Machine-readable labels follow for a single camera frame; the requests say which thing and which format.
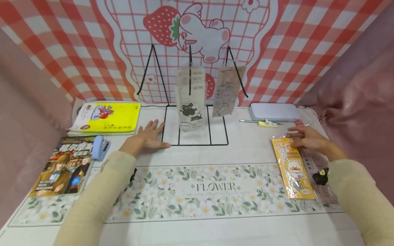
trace black cat illustration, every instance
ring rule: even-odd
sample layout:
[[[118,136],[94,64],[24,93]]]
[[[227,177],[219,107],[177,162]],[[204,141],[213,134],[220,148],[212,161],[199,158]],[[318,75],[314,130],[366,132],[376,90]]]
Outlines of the black cat illustration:
[[[200,119],[202,119],[201,115],[196,115],[196,116],[193,116],[191,118],[191,121],[193,121],[193,120],[200,120]]]
[[[197,109],[193,108],[193,103],[189,103],[188,105],[182,105],[182,114],[184,116],[194,115]]]

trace yellow book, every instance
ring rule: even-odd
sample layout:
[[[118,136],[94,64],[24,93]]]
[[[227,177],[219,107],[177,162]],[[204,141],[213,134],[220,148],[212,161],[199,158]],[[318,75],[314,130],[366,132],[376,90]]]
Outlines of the yellow book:
[[[134,132],[140,103],[85,103],[68,130],[86,133]]]
[[[271,139],[287,195],[295,199],[316,199],[298,149],[290,146],[292,141],[286,137]]]

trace black wire stand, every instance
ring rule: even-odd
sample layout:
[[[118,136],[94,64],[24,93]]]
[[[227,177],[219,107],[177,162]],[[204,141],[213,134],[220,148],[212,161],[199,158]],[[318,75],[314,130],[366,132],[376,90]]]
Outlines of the black wire stand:
[[[160,64],[159,64],[159,60],[157,58],[156,49],[155,49],[153,44],[151,46],[151,51],[149,52],[148,62],[146,64],[146,66],[145,66],[144,75],[142,77],[142,82],[141,82],[141,85],[139,87],[139,91],[137,92],[137,95],[140,94],[140,92],[142,90],[142,86],[144,85],[145,76],[146,76],[146,73],[147,73],[147,70],[148,70],[149,61],[151,60],[151,56],[152,56],[152,52],[153,51],[154,51],[154,56],[156,58],[157,66],[159,68],[160,77],[162,79],[162,84],[163,84],[163,88],[164,88],[164,92],[165,92],[165,98],[167,99],[167,105],[165,107],[165,114],[164,114],[164,122],[165,122],[165,120],[167,118],[167,109],[169,107],[176,107],[176,105],[170,105],[170,102],[168,100],[168,96],[167,96],[167,91],[165,89],[165,84],[164,84],[162,70],[160,69]],[[226,64],[225,64],[225,66],[227,66],[227,60],[228,60],[228,57],[229,57],[229,53],[230,53],[231,59],[232,59],[232,61],[234,63],[234,67],[235,67],[235,69],[237,71],[238,79],[239,79],[239,81],[241,83],[243,93],[244,93],[244,95],[246,97],[248,97],[248,95],[246,94],[245,88],[243,87],[242,78],[241,78],[240,73],[238,71],[238,68],[237,68],[237,65],[235,63],[234,56],[232,55],[230,47],[227,47],[227,55],[226,55]],[[193,61],[192,61],[192,57],[191,57],[191,46],[189,45],[189,95],[191,95],[191,67],[192,67],[192,62]],[[223,119],[223,125],[224,125],[225,134],[226,134],[226,143],[224,143],[224,144],[212,144],[211,125],[210,125],[209,110],[208,110],[208,107],[210,107],[210,106],[212,106],[212,105],[206,105],[206,113],[207,113],[206,115],[207,115],[207,119],[208,119],[208,130],[209,130],[209,144],[180,144],[180,127],[179,127],[178,144],[171,144],[171,146],[226,146],[226,145],[229,144],[229,137],[227,135],[226,121],[225,121],[224,117],[222,117],[222,119]],[[163,141],[163,138],[164,138],[164,131],[165,131],[165,126],[164,126],[163,132],[162,132],[162,141]]]

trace floral desk mat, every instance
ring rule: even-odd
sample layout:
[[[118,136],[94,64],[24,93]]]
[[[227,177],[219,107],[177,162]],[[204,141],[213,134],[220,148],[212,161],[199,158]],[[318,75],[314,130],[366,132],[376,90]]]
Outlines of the floral desk mat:
[[[76,198],[27,198],[9,226],[60,224]],[[276,163],[153,166],[137,167],[107,223],[335,212],[343,212],[338,204],[288,199]]]

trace red gingham backdrop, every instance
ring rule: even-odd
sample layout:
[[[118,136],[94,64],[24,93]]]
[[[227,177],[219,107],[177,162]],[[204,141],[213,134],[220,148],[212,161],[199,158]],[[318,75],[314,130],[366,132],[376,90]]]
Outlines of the red gingham backdrop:
[[[195,39],[193,65],[204,67],[211,81],[230,46],[237,65],[247,66],[243,83],[249,98],[240,92],[238,105],[249,106],[296,103],[389,2],[16,0],[0,3],[0,26],[70,101],[166,102],[154,56],[136,95],[153,43],[174,103],[175,71],[189,59],[183,35]],[[167,13],[164,24],[157,17]],[[169,32],[173,20],[180,23],[178,40],[166,43],[160,37],[168,41],[168,35],[155,36]],[[207,103],[212,100],[209,95]]]

